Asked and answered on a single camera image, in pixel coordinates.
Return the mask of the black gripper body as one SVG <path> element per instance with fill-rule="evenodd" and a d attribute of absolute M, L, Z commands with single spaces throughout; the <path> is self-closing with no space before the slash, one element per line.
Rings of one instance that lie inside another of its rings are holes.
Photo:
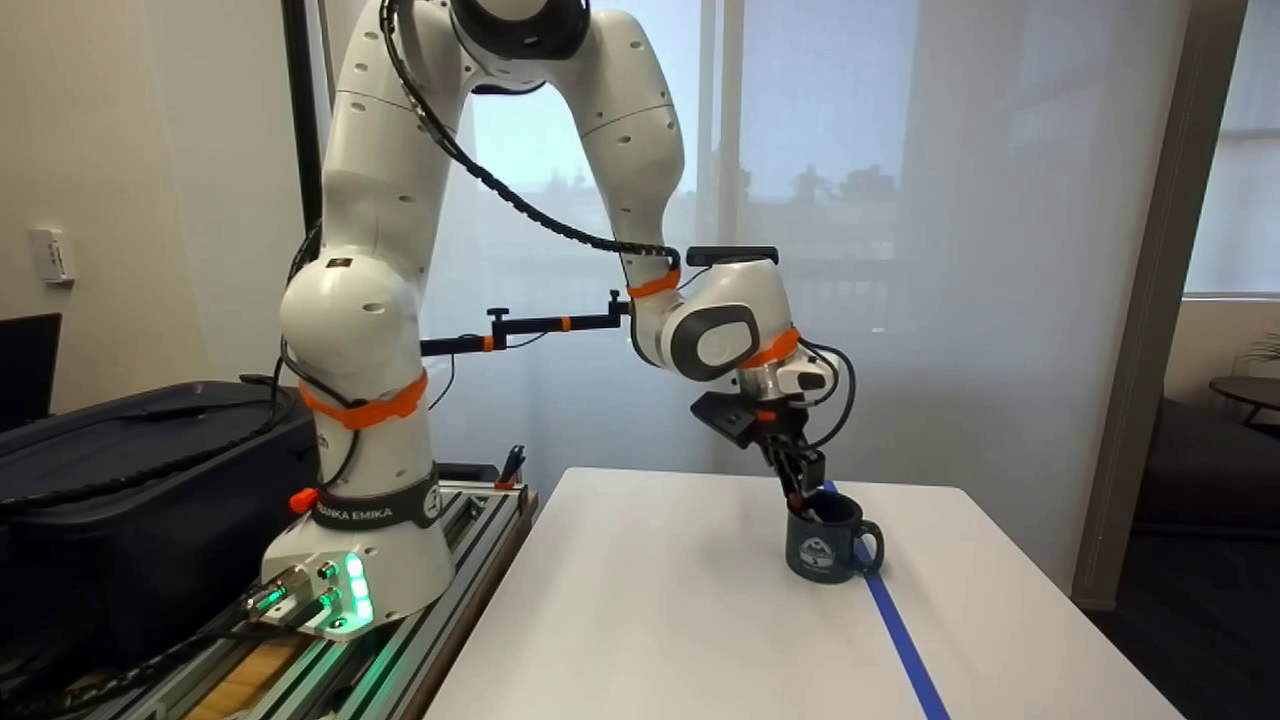
<path fill-rule="evenodd" d="M 759 408 L 756 446 L 783 489 L 815 489 L 823 479 L 823 453 L 806 435 L 806 408 Z"/>

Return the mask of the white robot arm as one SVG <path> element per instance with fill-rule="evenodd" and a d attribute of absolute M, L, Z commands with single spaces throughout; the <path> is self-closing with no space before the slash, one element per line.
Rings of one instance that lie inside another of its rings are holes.
<path fill-rule="evenodd" d="M 575 119 L 635 356 L 684 382 L 734 382 L 704 401 L 710 421 L 767 456 L 792 511 L 815 509 L 823 461 L 806 411 L 834 393 L 834 356 L 797 332 L 765 248 L 718 248 L 704 286 L 682 288 L 666 209 L 684 146 L 639 22 L 594 0 L 368 0 L 334 105 L 319 238 L 281 299 L 319 489 L 292 502 L 297 524 L 264 552 L 264 622 L 349 639 L 450 590 L 421 291 L 464 162 L 464 101 L 537 87 L 555 87 Z"/>

